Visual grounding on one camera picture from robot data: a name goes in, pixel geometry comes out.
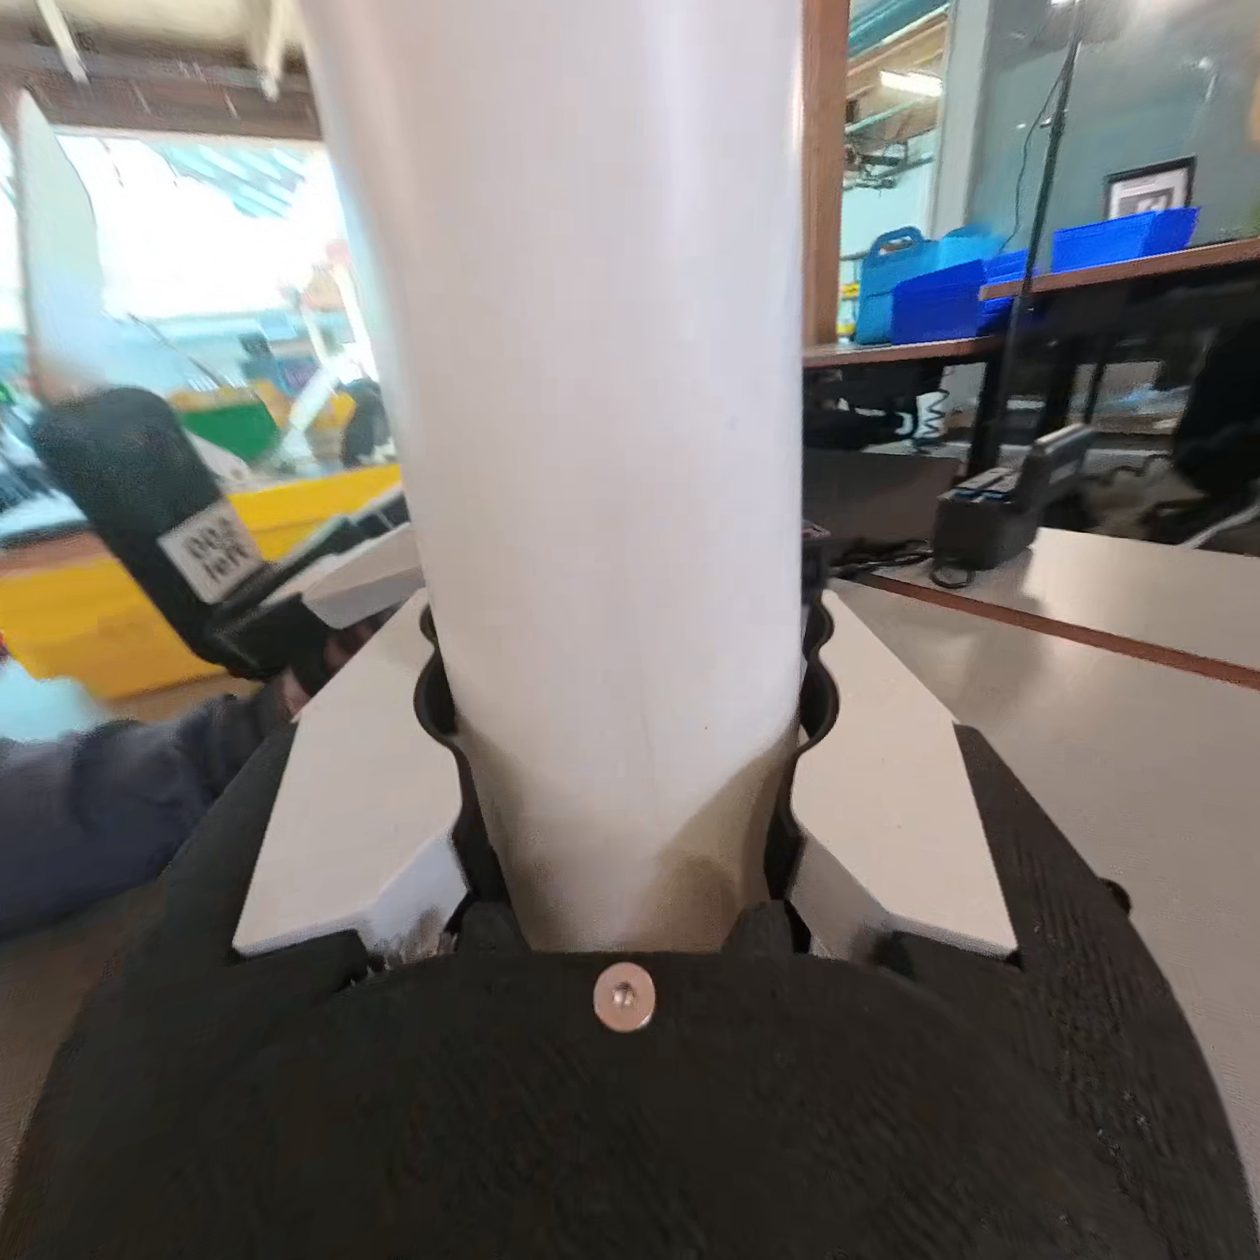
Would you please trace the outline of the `long wooden desk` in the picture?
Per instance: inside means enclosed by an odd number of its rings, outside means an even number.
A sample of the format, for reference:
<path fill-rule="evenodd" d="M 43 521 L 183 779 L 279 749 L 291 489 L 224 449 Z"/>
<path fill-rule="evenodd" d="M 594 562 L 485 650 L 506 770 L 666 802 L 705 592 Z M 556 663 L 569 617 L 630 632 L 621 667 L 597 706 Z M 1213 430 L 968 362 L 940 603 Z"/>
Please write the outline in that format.
<path fill-rule="evenodd" d="M 816 346 L 804 354 L 805 392 L 857 406 L 939 391 L 946 368 L 983 367 L 971 420 L 966 472 L 999 464 L 1012 433 L 1013 385 L 1042 391 L 1034 438 L 1068 420 L 1076 377 L 1091 367 L 1082 419 L 1094 419 L 1102 379 L 1117 362 L 1155 362 L 1171 338 L 1213 335 L 1258 319 L 1258 238 L 1182 249 L 1067 275 L 1022 280 L 1001 335 L 910 346 Z"/>

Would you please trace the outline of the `yellow plastic bin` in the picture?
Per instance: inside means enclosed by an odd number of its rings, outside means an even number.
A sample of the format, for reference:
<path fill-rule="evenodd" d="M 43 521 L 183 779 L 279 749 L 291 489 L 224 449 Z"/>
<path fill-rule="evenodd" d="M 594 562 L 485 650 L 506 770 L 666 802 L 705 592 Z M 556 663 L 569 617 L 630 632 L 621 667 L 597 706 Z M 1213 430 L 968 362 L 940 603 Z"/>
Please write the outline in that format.
<path fill-rule="evenodd" d="M 263 560 L 280 560 L 337 514 L 400 486 L 397 466 L 230 496 Z M 122 700 L 222 675 L 200 661 L 95 534 L 2 554 L 2 641 L 39 679 Z"/>

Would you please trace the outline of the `wooden post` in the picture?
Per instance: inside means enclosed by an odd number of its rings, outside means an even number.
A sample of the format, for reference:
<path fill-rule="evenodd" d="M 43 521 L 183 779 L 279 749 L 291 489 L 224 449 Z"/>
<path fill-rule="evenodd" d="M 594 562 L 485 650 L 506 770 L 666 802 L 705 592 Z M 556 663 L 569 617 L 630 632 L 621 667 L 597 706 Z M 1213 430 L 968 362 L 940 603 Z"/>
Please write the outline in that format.
<path fill-rule="evenodd" d="M 801 341 L 834 343 L 840 309 L 840 241 L 850 2 L 804 2 L 801 55 Z"/>

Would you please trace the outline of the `blue plastic toolbox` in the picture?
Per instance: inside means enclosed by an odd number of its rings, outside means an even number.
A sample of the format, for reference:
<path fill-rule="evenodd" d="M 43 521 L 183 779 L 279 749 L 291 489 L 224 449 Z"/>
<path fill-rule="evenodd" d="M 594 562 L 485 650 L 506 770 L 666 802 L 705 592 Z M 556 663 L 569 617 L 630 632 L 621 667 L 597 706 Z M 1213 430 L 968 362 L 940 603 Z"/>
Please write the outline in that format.
<path fill-rule="evenodd" d="M 890 229 L 873 238 L 858 268 L 858 298 L 853 341 L 890 343 L 892 289 L 905 280 L 953 263 L 988 259 L 1001 235 L 986 227 L 961 227 L 926 238 L 914 227 Z"/>

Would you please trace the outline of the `open blue parts bin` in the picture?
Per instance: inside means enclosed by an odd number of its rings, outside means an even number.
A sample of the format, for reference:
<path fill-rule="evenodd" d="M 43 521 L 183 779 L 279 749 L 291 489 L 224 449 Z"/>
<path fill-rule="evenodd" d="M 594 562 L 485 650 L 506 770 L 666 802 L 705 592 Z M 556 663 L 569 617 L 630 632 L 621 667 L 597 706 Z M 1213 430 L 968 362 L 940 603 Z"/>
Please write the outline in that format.
<path fill-rule="evenodd" d="M 1178 253 L 1190 246 L 1198 217 L 1200 208 L 1181 205 L 1057 229 L 1050 249 L 1050 273 L 1067 275 Z"/>
<path fill-rule="evenodd" d="M 977 335 L 1001 335 L 1007 329 L 1026 265 L 1026 249 L 1012 249 L 983 259 L 981 291 L 977 296 Z"/>
<path fill-rule="evenodd" d="M 966 341 L 986 323 L 988 261 L 975 259 L 899 280 L 892 289 L 890 343 Z"/>

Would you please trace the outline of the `black battery box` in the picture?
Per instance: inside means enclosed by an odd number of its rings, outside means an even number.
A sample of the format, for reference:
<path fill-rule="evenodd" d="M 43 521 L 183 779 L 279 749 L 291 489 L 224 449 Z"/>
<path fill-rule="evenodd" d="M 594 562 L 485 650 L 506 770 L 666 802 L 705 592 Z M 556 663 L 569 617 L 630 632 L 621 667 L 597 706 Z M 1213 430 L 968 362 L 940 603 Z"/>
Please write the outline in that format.
<path fill-rule="evenodd" d="M 1023 554 L 1046 514 L 1080 493 L 1093 446 L 1088 424 L 1067 424 L 1034 440 L 1017 468 L 988 470 L 940 496 L 931 578 L 971 578 Z"/>

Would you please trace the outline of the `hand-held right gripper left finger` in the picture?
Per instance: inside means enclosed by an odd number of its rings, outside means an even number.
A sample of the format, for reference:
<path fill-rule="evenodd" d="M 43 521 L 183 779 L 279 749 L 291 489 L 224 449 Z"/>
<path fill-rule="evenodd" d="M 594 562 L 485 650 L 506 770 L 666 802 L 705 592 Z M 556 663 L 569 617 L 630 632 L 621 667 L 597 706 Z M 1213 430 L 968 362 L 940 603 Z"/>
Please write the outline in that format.
<path fill-rule="evenodd" d="M 477 901 L 510 896 L 416 592 L 300 714 L 232 946 L 348 934 L 412 962 Z"/>

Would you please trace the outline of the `person's left forearm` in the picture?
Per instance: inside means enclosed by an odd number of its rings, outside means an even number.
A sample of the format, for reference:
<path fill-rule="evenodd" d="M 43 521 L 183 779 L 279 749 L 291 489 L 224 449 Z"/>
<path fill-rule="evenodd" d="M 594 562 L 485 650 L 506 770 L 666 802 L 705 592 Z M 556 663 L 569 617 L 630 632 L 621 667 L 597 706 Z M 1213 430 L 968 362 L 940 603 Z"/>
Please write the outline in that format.
<path fill-rule="evenodd" d="M 2 938 L 156 878 L 291 718 L 284 690 L 265 686 L 172 721 L 2 739 Z"/>

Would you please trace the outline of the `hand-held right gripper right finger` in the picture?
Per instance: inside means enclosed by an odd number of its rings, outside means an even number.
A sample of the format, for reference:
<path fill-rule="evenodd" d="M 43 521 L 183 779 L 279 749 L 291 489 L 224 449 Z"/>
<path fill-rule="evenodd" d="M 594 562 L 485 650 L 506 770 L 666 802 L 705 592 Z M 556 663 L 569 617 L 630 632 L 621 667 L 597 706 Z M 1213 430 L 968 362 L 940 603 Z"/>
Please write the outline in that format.
<path fill-rule="evenodd" d="M 804 951 L 863 962 L 910 934 L 1013 953 L 953 716 L 837 590 L 804 614 L 801 667 L 762 875 Z"/>

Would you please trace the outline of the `white bottle black cap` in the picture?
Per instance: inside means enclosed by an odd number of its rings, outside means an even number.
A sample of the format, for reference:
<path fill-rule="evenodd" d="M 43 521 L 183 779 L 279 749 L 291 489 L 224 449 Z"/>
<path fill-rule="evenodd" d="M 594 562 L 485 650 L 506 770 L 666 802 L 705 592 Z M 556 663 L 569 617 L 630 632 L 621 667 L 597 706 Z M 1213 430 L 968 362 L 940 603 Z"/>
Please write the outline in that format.
<path fill-rule="evenodd" d="M 801 2 L 301 2 L 536 950 L 717 950 L 801 667 Z"/>

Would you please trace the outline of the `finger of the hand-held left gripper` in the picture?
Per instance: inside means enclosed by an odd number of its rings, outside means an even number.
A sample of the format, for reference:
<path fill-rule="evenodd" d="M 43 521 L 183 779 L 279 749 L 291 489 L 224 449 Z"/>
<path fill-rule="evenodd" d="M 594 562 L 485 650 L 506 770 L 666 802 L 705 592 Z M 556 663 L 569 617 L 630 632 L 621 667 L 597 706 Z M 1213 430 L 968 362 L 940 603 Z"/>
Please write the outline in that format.
<path fill-rule="evenodd" d="M 345 631 L 390 616 L 425 588 L 414 528 L 395 528 L 317 565 L 301 605 L 328 628 Z"/>
<path fill-rule="evenodd" d="M 374 543 L 408 521 L 412 514 L 403 490 L 386 490 L 360 511 L 335 517 L 269 564 L 263 594 L 276 592 L 317 562 L 345 556 L 358 544 Z"/>

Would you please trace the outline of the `green plastic bin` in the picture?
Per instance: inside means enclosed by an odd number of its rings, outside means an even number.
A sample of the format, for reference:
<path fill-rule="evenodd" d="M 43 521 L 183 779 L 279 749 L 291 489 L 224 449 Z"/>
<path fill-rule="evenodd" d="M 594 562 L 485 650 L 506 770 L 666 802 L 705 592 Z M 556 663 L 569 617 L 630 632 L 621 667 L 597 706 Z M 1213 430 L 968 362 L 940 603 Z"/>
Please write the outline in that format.
<path fill-rule="evenodd" d="M 265 460 L 282 440 L 280 424 L 250 389 L 175 391 L 165 401 L 188 436 L 245 466 Z"/>

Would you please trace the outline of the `framed marker tag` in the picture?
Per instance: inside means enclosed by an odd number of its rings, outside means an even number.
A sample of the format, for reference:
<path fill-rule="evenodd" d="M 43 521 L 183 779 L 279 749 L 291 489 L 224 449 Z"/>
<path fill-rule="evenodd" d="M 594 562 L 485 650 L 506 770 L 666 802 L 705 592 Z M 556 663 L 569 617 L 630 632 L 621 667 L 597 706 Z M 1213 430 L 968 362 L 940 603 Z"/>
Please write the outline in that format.
<path fill-rule="evenodd" d="M 1103 180 L 1103 219 L 1193 205 L 1196 168 L 1198 158 L 1185 154 L 1110 174 Z"/>

